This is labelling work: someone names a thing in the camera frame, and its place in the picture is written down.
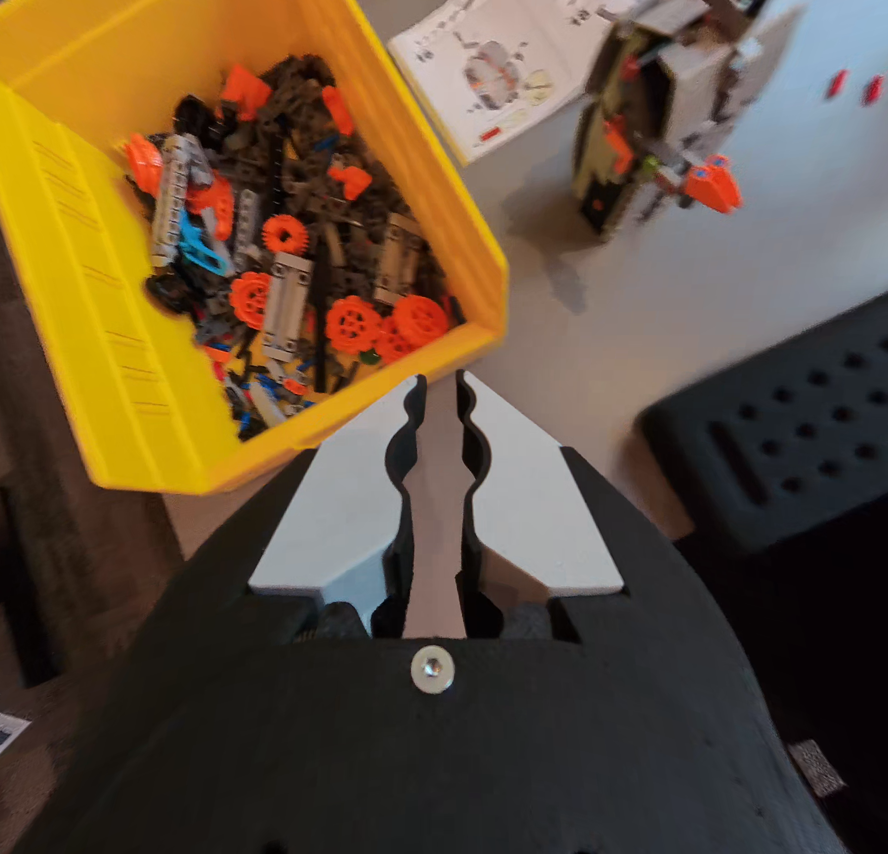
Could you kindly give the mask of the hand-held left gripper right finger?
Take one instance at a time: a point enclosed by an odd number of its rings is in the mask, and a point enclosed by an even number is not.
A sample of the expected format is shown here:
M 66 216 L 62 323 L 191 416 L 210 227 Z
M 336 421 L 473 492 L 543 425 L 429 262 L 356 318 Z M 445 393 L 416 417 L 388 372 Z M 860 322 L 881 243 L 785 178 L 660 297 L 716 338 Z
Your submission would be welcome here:
M 456 585 L 467 636 L 573 636 L 554 606 L 623 577 L 561 443 L 466 370 L 456 374 L 463 500 Z

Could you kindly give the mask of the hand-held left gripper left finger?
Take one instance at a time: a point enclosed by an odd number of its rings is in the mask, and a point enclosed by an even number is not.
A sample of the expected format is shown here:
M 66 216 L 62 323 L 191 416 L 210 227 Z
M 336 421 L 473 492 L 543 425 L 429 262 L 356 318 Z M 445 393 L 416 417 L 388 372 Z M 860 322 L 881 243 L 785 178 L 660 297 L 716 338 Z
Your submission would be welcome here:
M 252 572 L 253 593 L 349 604 L 373 638 L 402 637 L 415 547 L 404 481 L 426 397 L 426 378 L 411 375 L 323 442 Z

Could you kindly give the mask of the pile of toy building pieces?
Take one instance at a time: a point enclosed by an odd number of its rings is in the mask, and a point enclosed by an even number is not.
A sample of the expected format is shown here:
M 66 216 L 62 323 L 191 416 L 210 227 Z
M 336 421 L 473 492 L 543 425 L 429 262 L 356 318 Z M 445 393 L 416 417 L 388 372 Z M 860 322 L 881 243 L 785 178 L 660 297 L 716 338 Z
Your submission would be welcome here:
M 374 348 L 357 355 L 331 348 L 326 318 L 339 298 L 358 295 L 383 319 L 402 297 L 422 295 L 445 310 L 449 332 L 466 322 L 390 173 L 355 126 L 345 137 L 332 122 L 321 93 L 338 86 L 326 61 L 289 56 L 256 76 L 273 92 L 255 122 L 240 122 L 229 104 L 218 114 L 221 93 L 214 105 L 201 98 L 217 119 L 215 147 L 175 133 L 173 114 L 168 131 L 133 132 L 123 144 L 126 181 L 151 226 L 150 275 L 174 271 L 192 290 L 192 313 L 175 317 L 190 320 L 193 343 L 210 360 L 240 442 L 343 391 L 360 374 L 390 365 Z M 370 172 L 372 185 L 348 203 L 327 175 L 333 164 Z M 232 277 L 183 258 L 183 211 L 228 247 Z M 262 226 L 278 214 L 306 226 L 310 242 L 302 256 L 265 248 Z M 245 271 L 272 278 L 261 331 L 240 322 L 229 305 L 231 283 Z

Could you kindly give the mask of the yellow plastic bin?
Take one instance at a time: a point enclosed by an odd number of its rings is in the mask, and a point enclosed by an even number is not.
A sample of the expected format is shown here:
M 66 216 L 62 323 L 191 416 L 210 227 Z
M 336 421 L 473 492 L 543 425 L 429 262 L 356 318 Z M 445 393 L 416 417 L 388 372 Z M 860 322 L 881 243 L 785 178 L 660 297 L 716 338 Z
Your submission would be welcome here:
M 505 256 L 357 0 L 6 0 L 1 45 L 4 237 L 96 485 L 236 489 L 406 377 L 432 382 L 502 342 Z M 150 230 L 121 148 L 185 94 L 215 95 L 230 66 L 261 73 L 289 53 L 331 67 L 468 321 L 241 443 L 192 327 L 142 290 Z

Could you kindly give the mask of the black perforated panel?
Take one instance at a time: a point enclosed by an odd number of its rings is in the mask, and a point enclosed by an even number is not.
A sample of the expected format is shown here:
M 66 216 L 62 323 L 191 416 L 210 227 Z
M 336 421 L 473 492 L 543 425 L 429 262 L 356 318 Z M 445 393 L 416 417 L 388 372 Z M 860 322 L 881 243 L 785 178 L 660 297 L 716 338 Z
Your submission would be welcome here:
M 638 425 L 695 529 L 735 555 L 882 501 L 886 294 L 657 401 Z

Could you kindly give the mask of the orange sprocket wheel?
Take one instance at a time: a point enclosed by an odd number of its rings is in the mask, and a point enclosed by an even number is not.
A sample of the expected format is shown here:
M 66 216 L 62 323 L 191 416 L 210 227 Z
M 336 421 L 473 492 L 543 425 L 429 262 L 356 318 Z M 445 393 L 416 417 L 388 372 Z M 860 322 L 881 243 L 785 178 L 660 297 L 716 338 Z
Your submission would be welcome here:
M 381 320 L 374 351 L 384 364 L 397 362 L 415 350 L 416 347 L 398 329 L 393 315 Z
M 272 278 L 266 272 L 245 271 L 231 283 L 229 305 L 238 320 L 251 329 L 261 331 L 264 327 L 271 282 Z
M 359 355 L 374 348 L 382 317 L 358 295 L 336 300 L 327 312 L 325 335 L 334 351 Z
M 434 300 L 422 295 L 406 295 L 394 306 L 394 327 L 414 349 L 444 337 L 450 330 L 445 310 Z

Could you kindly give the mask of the black toy wheel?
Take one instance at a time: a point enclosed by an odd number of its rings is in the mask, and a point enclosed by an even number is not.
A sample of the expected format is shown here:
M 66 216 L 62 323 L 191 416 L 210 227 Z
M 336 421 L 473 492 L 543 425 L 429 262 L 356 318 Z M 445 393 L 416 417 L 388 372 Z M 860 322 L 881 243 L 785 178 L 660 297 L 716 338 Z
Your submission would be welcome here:
M 148 276 L 143 289 L 155 305 L 176 316 L 190 315 L 194 296 L 186 282 L 174 271 L 162 271 Z
M 193 94 L 184 96 L 176 105 L 173 130 L 178 135 L 193 136 L 204 147 L 215 147 L 219 141 L 214 112 Z

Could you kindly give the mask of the orange toothed gear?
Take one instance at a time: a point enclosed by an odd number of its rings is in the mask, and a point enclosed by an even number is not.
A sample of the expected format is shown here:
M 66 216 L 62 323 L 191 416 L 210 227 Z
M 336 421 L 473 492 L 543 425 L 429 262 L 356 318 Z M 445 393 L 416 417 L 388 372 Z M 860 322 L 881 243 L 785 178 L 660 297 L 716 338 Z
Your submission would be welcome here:
M 306 226 L 296 217 L 287 214 L 270 216 L 262 226 L 265 248 L 273 254 L 284 253 L 302 256 L 308 248 L 310 235 Z

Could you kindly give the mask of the blue brick separator tool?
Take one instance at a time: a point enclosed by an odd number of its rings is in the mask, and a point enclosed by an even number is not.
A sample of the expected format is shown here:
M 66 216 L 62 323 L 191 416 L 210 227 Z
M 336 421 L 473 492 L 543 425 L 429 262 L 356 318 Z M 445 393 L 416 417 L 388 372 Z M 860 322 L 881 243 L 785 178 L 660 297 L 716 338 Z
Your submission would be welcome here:
M 230 278 L 234 265 L 224 242 L 212 235 L 206 236 L 203 227 L 197 227 L 186 211 L 180 216 L 179 250 L 183 258 L 210 274 Z

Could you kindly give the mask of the person's black shirt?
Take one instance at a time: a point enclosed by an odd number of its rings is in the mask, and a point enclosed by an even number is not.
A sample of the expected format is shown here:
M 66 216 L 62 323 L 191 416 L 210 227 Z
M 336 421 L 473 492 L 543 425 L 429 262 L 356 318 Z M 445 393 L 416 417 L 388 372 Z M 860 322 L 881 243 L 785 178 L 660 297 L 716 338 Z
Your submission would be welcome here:
M 746 651 L 791 765 L 851 852 L 887 851 L 887 505 L 744 557 L 674 542 Z

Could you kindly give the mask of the orange winged panel piece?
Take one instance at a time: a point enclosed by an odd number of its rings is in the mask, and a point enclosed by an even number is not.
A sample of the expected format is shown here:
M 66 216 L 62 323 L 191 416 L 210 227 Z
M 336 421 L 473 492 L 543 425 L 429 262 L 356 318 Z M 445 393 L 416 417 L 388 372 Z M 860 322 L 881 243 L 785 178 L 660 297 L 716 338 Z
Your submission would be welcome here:
M 370 172 L 353 165 L 333 164 L 327 169 L 327 175 L 342 186 L 343 198 L 348 203 L 356 201 L 373 182 Z

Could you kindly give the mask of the orange curved panel piece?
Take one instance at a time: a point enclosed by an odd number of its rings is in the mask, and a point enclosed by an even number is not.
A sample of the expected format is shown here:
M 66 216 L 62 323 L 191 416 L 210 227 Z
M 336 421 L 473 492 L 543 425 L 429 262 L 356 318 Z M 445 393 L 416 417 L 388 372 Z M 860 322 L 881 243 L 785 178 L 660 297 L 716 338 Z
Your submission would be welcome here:
M 335 85 L 326 85 L 321 91 L 321 96 L 339 134 L 345 137 L 352 136 L 355 130 L 354 122 L 339 88 Z

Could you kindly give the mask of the orange angular connector piece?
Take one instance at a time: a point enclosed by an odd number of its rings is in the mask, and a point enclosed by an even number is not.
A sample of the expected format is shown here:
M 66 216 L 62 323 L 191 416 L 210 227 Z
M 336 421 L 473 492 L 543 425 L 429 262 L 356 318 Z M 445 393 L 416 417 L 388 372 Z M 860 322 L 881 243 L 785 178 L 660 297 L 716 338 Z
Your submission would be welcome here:
M 255 122 L 259 110 L 270 100 L 272 92 L 272 87 L 260 77 L 244 66 L 234 64 L 228 73 L 216 112 L 221 114 L 224 104 L 233 105 L 240 122 Z

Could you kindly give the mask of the grey toy robot model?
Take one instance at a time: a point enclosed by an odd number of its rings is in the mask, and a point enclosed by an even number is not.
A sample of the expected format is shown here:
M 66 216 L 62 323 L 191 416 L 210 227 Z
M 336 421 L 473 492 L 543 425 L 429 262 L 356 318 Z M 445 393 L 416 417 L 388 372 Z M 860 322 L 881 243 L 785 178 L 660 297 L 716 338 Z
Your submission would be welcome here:
M 671 204 L 742 207 L 720 150 L 804 10 L 803 0 L 641 0 L 612 18 L 572 154 L 572 193 L 596 243 Z

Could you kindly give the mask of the open instruction booklet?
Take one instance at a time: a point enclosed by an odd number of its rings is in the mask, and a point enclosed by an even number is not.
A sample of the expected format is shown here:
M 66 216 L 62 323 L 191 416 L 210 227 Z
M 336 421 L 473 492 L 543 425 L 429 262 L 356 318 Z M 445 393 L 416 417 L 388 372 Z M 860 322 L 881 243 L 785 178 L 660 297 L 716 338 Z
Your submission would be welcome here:
M 583 96 L 614 23 L 653 0 L 448 0 L 388 49 L 465 167 Z

